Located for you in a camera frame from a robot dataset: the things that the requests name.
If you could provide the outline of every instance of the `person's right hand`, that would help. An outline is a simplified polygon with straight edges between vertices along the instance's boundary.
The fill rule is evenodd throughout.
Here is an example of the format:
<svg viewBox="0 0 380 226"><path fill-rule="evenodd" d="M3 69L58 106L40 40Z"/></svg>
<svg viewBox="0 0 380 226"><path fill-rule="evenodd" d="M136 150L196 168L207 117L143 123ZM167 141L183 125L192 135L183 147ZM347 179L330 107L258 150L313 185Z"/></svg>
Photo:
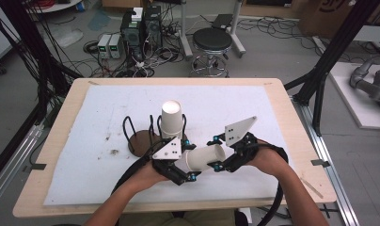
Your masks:
<svg viewBox="0 0 380 226"><path fill-rule="evenodd" d="M254 159L247 164L275 177L290 167L277 152L267 147L260 147Z"/></svg>

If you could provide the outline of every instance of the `computer tower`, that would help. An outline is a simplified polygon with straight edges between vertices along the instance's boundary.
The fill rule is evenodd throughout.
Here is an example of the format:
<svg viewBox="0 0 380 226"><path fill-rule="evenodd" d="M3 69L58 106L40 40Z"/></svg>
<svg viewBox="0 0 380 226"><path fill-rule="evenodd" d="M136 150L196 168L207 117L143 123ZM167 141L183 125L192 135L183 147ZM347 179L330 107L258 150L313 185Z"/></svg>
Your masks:
<svg viewBox="0 0 380 226"><path fill-rule="evenodd" d="M163 47L161 32L161 7L150 6L146 8L144 15L146 25L147 41L151 48L157 49Z"/></svg>
<svg viewBox="0 0 380 226"><path fill-rule="evenodd" d="M127 10L122 18L120 33L123 37L126 55L133 55L135 60L143 61L144 51L147 51L145 43L144 21L133 21L133 10Z"/></svg>

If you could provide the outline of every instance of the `white platform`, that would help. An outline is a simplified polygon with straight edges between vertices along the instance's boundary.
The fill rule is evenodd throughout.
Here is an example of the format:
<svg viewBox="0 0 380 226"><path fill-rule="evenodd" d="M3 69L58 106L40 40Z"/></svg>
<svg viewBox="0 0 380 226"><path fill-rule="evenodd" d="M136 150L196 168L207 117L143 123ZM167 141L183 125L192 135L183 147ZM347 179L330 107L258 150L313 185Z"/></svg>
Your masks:
<svg viewBox="0 0 380 226"><path fill-rule="evenodd" d="M366 92L353 89L349 85L351 73L359 66L360 64L337 63L331 70L330 77L358 126L364 129L380 129L380 106ZM380 65L372 65L365 80L372 83L379 70Z"/></svg>
<svg viewBox="0 0 380 226"><path fill-rule="evenodd" d="M127 148L123 119L131 116L138 131L149 128L152 115L156 129L161 106L171 99L181 103L187 118L185 133L198 148L223 133L225 125L257 116L250 132L287 150L264 87L92 86L59 156L44 204L104 202L122 173L137 159ZM233 153L231 148L223 148L227 156ZM131 202L265 199L274 197L276 190L274 177L252 167L242 167L234 173L208 169L194 183L176 186L162 182L137 194Z"/></svg>

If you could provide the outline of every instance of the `gray robotic arm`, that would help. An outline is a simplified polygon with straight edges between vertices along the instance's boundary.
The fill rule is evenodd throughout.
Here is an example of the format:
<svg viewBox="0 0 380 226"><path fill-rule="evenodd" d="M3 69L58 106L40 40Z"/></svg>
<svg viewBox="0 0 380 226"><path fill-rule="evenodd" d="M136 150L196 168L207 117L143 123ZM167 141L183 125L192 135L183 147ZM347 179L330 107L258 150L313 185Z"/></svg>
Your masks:
<svg viewBox="0 0 380 226"><path fill-rule="evenodd" d="M356 68L351 74L349 85L355 89L360 89L369 97L375 100L380 105L380 71L375 74L373 83L364 80L364 77L369 73L369 68L372 65L372 59L366 61L360 67Z"/></svg>

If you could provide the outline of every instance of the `stool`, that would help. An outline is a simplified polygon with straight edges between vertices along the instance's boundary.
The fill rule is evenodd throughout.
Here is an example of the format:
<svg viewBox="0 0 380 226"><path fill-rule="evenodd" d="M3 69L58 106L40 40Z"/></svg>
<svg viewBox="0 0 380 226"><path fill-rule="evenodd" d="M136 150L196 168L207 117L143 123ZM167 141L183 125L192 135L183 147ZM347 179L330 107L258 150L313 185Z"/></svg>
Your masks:
<svg viewBox="0 0 380 226"><path fill-rule="evenodd" d="M204 76L216 77L229 72L226 63L217 55L223 55L225 59L227 51L231 47L231 36L226 31L215 28L203 28L193 35L194 47L201 50L205 55L197 56L192 62L193 71Z"/></svg>

